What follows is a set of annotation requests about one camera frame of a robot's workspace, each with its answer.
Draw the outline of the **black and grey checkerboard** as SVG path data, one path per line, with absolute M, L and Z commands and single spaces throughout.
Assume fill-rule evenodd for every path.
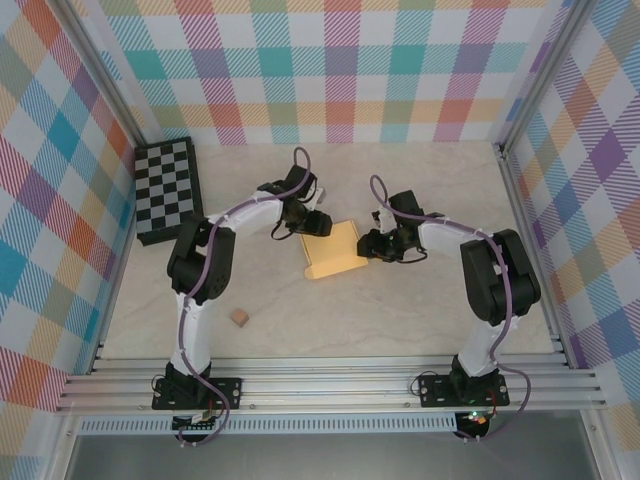
M 186 219 L 203 213 L 192 139 L 137 147 L 134 168 L 137 239 L 144 246 L 176 239 Z

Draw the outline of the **small circuit board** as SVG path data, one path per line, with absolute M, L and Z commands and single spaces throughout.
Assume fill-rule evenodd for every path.
M 483 411 L 470 411 L 456 415 L 457 428 L 469 435 L 476 435 L 476 430 L 487 430 L 492 414 Z
M 210 413 L 197 413 L 174 416 L 171 430 L 182 431 L 184 435 L 192 432 L 211 432 L 217 428 L 218 417 Z

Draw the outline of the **grey metal tray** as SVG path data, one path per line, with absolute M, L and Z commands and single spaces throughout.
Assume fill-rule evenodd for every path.
M 583 442 L 523 431 L 485 444 L 418 434 L 83 436 L 65 480 L 600 480 Z

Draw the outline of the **aluminium rail frame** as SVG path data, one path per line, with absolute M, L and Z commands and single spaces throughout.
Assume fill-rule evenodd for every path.
M 605 407 L 591 370 L 573 369 L 561 353 L 507 355 L 503 372 L 509 410 L 583 410 Z M 424 371 L 449 371 L 448 356 L 254 358 L 212 362 L 214 377 L 239 377 L 239 411 L 258 413 L 365 413 L 416 411 L 410 390 Z M 86 375 L 71 376 L 57 405 L 60 414 L 151 413 L 151 381 L 162 359 L 98 359 Z

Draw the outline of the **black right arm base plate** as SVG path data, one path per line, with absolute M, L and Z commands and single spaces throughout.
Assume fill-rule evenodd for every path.
M 422 375 L 419 398 L 423 408 L 435 407 L 503 407 L 510 405 L 506 381 L 499 373 L 483 377 Z

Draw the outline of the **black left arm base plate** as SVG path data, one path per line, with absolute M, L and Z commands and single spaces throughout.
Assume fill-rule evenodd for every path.
M 209 378 L 208 383 L 224 395 L 231 410 L 239 408 L 242 395 L 240 378 Z M 152 410 L 220 410 L 224 405 L 217 393 L 193 377 L 179 379 L 158 375 L 151 381 L 151 387 Z

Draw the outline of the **aluminium corner post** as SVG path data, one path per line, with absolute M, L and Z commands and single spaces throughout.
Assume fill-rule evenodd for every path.
M 566 51 L 580 30 L 593 0 L 547 0 L 525 45 L 519 67 L 510 82 L 488 140 L 498 152 L 512 148 L 527 123 L 539 97 L 555 76 Z
M 104 95 L 106 102 L 114 112 L 114 116 L 121 123 L 125 133 L 134 141 L 136 146 L 145 145 L 146 139 L 142 129 L 125 103 L 113 76 L 104 63 L 99 50 L 92 42 L 71 1 L 46 0 L 46 2 L 77 50 L 85 68 L 97 88 Z

